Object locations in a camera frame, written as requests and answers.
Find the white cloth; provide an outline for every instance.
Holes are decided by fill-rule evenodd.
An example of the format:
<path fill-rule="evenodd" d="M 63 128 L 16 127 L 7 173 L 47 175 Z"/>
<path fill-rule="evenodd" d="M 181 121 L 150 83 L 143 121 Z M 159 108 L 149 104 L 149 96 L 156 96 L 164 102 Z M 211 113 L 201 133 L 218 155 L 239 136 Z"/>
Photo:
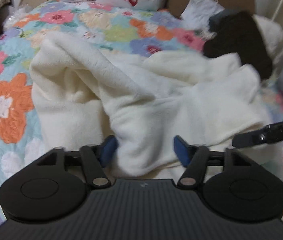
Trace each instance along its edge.
<path fill-rule="evenodd" d="M 214 0 L 189 0 L 181 14 L 183 28 L 189 30 L 209 29 L 209 18 L 225 8 Z"/>
<path fill-rule="evenodd" d="M 30 73 L 47 149 L 77 150 L 113 131 L 119 141 L 115 176 L 141 176 L 175 162 L 175 135 L 223 151 L 234 134 L 271 122 L 258 95 L 259 75 L 250 65 L 240 67 L 237 54 L 207 59 L 161 51 L 148 59 L 106 58 L 86 41 L 51 32 Z M 259 163 L 273 154 L 258 153 Z"/>
<path fill-rule="evenodd" d="M 270 57 L 275 58 L 276 49 L 283 39 L 283 29 L 279 23 L 257 14 L 253 16 L 253 19 L 259 28 Z"/>

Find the orange flower pattern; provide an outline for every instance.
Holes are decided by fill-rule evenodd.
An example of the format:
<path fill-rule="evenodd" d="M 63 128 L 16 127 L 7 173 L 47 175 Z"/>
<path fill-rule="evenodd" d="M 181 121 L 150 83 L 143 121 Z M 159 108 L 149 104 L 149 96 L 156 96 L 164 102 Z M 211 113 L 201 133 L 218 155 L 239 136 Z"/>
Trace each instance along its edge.
<path fill-rule="evenodd" d="M 5 143 L 17 143 L 24 134 L 25 112 L 34 108 L 31 85 L 27 76 L 19 73 L 10 81 L 0 81 L 0 138 Z"/>
<path fill-rule="evenodd" d="M 36 14 L 28 14 L 25 18 L 21 19 L 17 23 L 14 24 L 14 27 L 22 28 L 30 21 L 36 21 L 39 20 L 39 13 Z"/>
<path fill-rule="evenodd" d="M 137 33 L 142 38 L 156 37 L 160 41 L 170 41 L 174 37 L 173 32 L 161 25 L 137 19 L 131 19 L 129 23 L 138 28 Z"/>

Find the metal screw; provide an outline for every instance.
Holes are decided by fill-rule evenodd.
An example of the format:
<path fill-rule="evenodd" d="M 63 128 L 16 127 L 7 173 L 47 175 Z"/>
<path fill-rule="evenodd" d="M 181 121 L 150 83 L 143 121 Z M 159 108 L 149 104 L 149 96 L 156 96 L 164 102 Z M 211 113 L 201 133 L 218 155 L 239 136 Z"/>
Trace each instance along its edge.
<path fill-rule="evenodd" d="M 182 178 L 180 183 L 184 186 L 192 186 L 196 184 L 196 180 L 193 178 Z"/>
<path fill-rule="evenodd" d="M 92 182 L 96 186 L 104 186 L 109 182 L 109 180 L 106 178 L 95 178 Z"/>

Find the bed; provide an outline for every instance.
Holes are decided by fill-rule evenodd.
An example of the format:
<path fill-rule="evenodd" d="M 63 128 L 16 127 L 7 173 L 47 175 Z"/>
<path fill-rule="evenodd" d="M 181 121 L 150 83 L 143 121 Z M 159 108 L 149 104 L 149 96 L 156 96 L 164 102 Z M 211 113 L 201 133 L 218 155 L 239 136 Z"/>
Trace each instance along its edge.
<path fill-rule="evenodd" d="M 167 8 L 178 17 L 188 0 L 176 1 L 168 0 Z M 219 1 L 226 8 L 236 5 L 254 12 L 254 0 Z M 21 3 L 35 8 L 0 37 L 0 185 L 45 152 L 40 123 L 31 100 L 29 65 L 48 32 L 70 33 L 89 40 L 107 53 L 136 53 L 149 57 L 160 50 L 193 50 L 183 39 L 188 33 L 181 28 L 180 20 L 166 10 L 149 12 L 54 0 L 21 0 Z M 157 33 L 147 32 L 146 24 L 155 26 Z M 174 35 L 174 29 L 179 30 L 178 35 Z M 276 86 L 263 88 L 260 93 L 273 122 L 283 121 L 283 97 Z M 265 167 L 276 169 L 271 164 Z M 0 208 L 0 224 L 4 220 Z"/>

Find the black plastic device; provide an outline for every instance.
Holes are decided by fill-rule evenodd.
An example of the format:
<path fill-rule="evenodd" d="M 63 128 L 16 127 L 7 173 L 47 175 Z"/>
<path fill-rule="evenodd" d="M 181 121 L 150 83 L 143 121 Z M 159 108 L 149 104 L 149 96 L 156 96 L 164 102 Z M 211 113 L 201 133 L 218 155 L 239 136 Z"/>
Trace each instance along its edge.
<path fill-rule="evenodd" d="M 116 148 L 113 136 L 75 152 L 55 148 L 5 181 L 0 240 L 283 240 L 283 182 L 236 149 L 213 152 L 176 136 L 186 167 L 177 185 L 112 185 L 102 167 Z M 223 171 L 204 183 L 208 166 Z"/>
<path fill-rule="evenodd" d="M 260 130 L 237 134 L 232 140 L 233 147 L 240 149 L 261 144 L 283 141 L 283 122 L 266 125 Z"/>

